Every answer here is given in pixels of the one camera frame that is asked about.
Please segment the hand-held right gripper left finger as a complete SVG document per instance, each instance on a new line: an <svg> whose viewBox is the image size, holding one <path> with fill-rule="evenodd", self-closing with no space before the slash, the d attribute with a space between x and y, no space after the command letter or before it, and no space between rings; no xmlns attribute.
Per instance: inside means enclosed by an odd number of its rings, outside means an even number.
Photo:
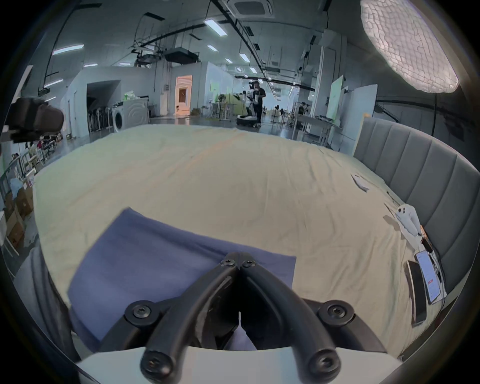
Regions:
<svg viewBox="0 0 480 384"><path fill-rule="evenodd" d="M174 383L188 346L222 349L239 325L238 311L221 309L239 273L239 252L228 253L181 295L158 302L138 300L100 342L99 352L145 347L139 367L145 379Z"/></svg>

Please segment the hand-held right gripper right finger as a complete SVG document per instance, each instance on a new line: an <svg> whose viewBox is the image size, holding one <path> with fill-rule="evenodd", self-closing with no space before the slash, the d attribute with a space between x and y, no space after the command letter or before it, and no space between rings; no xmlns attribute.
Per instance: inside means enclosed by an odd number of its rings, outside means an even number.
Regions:
<svg viewBox="0 0 480 384"><path fill-rule="evenodd" d="M252 255L239 253L242 328L258 350L291 347L303 381L332 381L347 363L337 348L386 355L353 306L304 300Z"/></svg>

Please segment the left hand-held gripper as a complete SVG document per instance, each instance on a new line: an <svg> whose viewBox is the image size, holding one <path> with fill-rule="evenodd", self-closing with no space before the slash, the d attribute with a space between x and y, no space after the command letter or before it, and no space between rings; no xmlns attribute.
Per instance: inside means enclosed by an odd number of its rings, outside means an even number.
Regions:
<svg viewBox="0 0 480 384"><path fill-rule="evenodd" d="M5 118L1 143L29 143L42 136L58 134L65 121L63 112L39 98L20 97L11 104Z"/></svg>

